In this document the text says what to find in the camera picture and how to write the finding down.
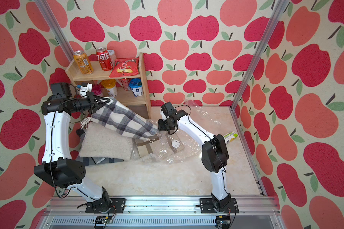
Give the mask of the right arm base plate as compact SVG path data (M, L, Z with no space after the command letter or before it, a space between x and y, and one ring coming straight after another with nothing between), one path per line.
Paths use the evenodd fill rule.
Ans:
M237 200L231 197L226 197L224 200L217 200L215 198L200 198L196 208L199 208L200 212L203 214L239 213Z

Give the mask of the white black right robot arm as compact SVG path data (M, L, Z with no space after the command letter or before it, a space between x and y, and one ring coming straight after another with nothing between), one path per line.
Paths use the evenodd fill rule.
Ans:
M221 134L214 135L208 132L195 122L189 113L182 109L177 110L170 102L161 106L161 115L162 119L158 120L160 132L184 131L201 146L202 164L211 173L214 210L219 213L228 210L232 198L226 180L229 153L225 138Z

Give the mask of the cream fluffy scarf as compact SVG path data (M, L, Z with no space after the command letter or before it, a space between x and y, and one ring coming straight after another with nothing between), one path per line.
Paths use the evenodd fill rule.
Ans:
M108 157L130 160L132 155L132 139L117 132L91 122L79 152L81 157Z

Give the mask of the dark plaid grey scarf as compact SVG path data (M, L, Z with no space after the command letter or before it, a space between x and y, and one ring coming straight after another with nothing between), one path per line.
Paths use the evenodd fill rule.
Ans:
M95 166L110 163L123 162L123 159L109 158L109 157L80 157L78 156L76 161L82 162L85 166Z

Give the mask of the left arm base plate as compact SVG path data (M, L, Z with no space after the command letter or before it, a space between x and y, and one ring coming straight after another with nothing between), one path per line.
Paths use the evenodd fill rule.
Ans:
M87 202L86 213L114 213L121 214L124 212L126 205L125 198L111 198L109 200L96 200L93 202Z

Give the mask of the clear plastic vacuum bag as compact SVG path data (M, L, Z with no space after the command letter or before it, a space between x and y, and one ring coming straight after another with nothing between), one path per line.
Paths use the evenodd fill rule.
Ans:
M217 135L221 133L223 136L227 133L230 133L234 131L232 128L229 128L228 130L223 130L224 124L219 121L218 119L214 118L215 112L210 112L210 107L204 107L199 106L197 102L194 102L192 100L187 100L185 104L182 106L178 106L177 110L184 110L187 113L191 114L191 118L197 122L201 127L203 127L208 132ZM158 132L157 134L168 134L172 136L178 136L180 138L180 141L185 146L185 150L181 156L181 160L175 161L172 164L182 163L188 160L191 160L193 158L201 158L202 148L199 146L199 144L192 139L187 133L184 131L178 130L174 132L173 130L169 134L166 132ZM137 150L137 147L135 146L135 139L132 139L132 155L131 160L139 161L139 153Z

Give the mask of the cream grey plaid scarf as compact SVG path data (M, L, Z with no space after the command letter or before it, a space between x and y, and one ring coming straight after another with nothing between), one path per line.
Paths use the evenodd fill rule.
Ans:
M96 113L85 118L81 122L81 128L87 128L89 122L99 124L122 136L141 140L151 138L158 132L153 122L141 117L113 97Z

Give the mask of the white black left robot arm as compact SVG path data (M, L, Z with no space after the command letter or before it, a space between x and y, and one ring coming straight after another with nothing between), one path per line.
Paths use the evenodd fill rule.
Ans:
M34 167L34 174L54 189L62 188L82 196L86 200L86 213L116 211L105 188L86 176L84 163L72 159L67 136L72 113L88 111L94 114L110 99L92 92L74 98L68 83L55 83L50 88L52 96L41 107L46 126L45 151L40 164Z

